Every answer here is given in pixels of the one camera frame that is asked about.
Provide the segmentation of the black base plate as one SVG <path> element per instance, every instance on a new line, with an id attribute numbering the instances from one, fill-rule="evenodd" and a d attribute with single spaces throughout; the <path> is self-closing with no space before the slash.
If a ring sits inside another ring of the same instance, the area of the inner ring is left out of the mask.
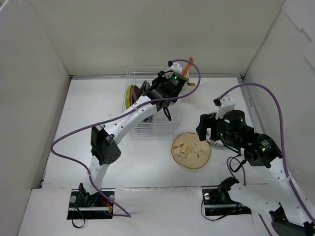
<path id="1" fill-rule="evenodd" d="M 251 215 L 252 211 L 244 205 L 234 201 L 225 202 L 217 187 L 202 188 L 201 210 L 204 216 L 212 220 L 230 215 Z"/>
<path id="2" fill-rule="evenodd" d="M 86 201 L 78 190 L 72 190 L 67 220 L 95 220 L 112 219 L 113 203 L 105 197 L 96 193 L 91 199 Z"/>

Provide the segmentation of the dark teal plate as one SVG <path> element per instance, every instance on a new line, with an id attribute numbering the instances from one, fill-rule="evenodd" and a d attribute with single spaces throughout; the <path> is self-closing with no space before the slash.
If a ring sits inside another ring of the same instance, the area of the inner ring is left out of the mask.
<path id="1" fill-rule="evenodd" d="M 147 80 L 145 80 L 145 81 L 143 82 L 143 84 L 142 84 L 143 94 L 145 93 L 145 91 L 146 91 L 149 87 L 150 87 L 150 83 L 149 83 Z M 153 120 L 153 116 L 149 116 L 149 117 L 145 118 L 143 121 L 144 121 L 144 122 L 152 122 L 152 120 Z"/>

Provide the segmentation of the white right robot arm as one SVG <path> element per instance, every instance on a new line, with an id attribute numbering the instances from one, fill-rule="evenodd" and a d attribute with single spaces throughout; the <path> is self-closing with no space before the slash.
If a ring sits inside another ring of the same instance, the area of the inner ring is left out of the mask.
<path id="1" fill-rule="evenodd" d="M 201 141 L 207 129 L 211 139 L 237 150 L 243 160 L 261 173 L 281 197 L 277 201 L 243 186 L 235 177 L 228 177 L 218 185 L 218 197 L 224 202 L 238 202 L 271 219 L 271 226 L 280 236 L 313 236 L 315 234 L 315 206 L 299 187 L 292 187 L 295 180 L 285 174 L 284 155 L 274 140 L 255 132 L 246 124 L 241 110 L 232 110 L 221 118 L 216 113 L 202 114 L 196 132 Z"/>

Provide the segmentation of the orange plastic fork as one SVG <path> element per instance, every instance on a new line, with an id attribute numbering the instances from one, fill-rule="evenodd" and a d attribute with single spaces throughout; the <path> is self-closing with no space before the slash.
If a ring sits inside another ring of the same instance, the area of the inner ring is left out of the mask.
<path id="1" fill-rule="evenodd" d="M 185 70 L 183 72 L 183 75 L 184 76 L 187 76 L 188 72 L 189 72 L 189 68 L 192 66 L 192 62 L 194 61 L 193 57 L 190 57 L 189 58 L 189 62 L 187 63 L 186 67 L 185 67 Z"/>

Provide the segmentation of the green polka dot plate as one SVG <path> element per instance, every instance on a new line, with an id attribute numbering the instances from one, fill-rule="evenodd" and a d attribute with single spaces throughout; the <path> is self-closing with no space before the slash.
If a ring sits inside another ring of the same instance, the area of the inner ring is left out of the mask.
<path id="1" fill-rule="evenodd" d="M 130 107 L 130 95 L 131 95 L 131 89 L 133 85 L 129 85 L 126 88 L 126 93 L 125 93 L 125 108 L 126 110 Z"/>

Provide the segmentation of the beige bird plate right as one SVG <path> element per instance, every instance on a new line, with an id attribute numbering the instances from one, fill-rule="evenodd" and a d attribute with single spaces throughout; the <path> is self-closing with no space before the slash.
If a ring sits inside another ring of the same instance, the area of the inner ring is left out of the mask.
<path id="1" fill-rule="evenodd" d="M 196 133 L 182 133 L 176 137 L 171 147 L 173 159 L 187 169 L 200 169 L 207 164 L 211 156 L 211 147 L 207 141 L 200 141 Z"/>

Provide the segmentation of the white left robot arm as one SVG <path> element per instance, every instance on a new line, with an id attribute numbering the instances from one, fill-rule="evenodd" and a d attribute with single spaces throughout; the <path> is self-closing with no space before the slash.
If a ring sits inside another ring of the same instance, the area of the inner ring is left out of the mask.
<path id="1" fill-rule="evenodd" d="M 152 100 L 179 96 L 188 79 L 178 72 L 172 70 L 166 74 L 160 73 L 150 86 L 143 85 L 143 92 L 136 94 L 136 101 L 123 112 L 125 115 L 116 121 L 105 125 L 92 127 L 91 131 L 91 153 L 92 159 L 89 167 L 90 174 L 87 174 L 83 183 L 79 186 L 81 201 L 91 207 L 98 201 L 98 193 L 95 186 L 100 189 L 106 171 L 110 164 L 117 161 L 121 155 L 118 144 L 123 137 L 136 125 L 150 116 L 155 115 L 160 110 L 167 110 L 171 103 L 176 103 L 176 99 L 158 101 Z"/>

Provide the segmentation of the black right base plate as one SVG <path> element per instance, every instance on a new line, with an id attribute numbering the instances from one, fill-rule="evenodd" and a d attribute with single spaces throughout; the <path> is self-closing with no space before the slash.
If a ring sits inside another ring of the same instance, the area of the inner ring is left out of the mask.
<path id="1" fill-rule="evenodd" d="M 244 205 L 234 201 L 225 202 L 217 187 L 202 188 L 201 210 L 204 216 L 212 220 L 230 215 L 251 215 L 252 211 Z"/>

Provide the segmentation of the pink polka dot plate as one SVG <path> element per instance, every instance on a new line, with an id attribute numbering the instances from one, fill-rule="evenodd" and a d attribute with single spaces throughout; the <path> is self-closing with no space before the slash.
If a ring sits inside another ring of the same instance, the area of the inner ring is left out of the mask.
<path id="1" fill-rule="evenodd" d="M 130 89 L 130 104 L 133 105 L 138 100 L 139 87 L 133 85 Z"/>

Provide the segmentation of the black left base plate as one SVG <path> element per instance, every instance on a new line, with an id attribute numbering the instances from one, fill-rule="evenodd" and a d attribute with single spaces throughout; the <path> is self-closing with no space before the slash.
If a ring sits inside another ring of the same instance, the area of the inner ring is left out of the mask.
<path id="1" fill-rule="evenodd" d="M 72 190 L 67 220 L 95 220 L 112 219 L 113 203 L 105 197 L 96 193 L 91 199 L 86 201 L 78 190 Z"/>

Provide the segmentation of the black white patterned plate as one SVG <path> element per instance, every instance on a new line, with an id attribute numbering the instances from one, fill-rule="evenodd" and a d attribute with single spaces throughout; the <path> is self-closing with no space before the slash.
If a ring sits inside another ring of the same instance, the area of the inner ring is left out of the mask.
<path id="1" fill-rule="evenodd" d="M 220 138 L 218 138 L 218 121 L 216 119 L 214 119 L 214 124 L 206 129 L 206 141 L 218 148 L 225 147 Z"/>

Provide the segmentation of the white cutlery holder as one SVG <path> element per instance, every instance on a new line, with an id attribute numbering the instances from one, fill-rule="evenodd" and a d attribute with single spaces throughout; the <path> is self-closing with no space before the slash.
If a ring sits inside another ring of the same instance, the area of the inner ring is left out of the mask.
<path id="1" fill-rule="evenodd" d="M 186 84 L 189 83 L 189 72 L 188 72 L 187 76 L 184 76 L 184 77 L 187 79 Z"/>

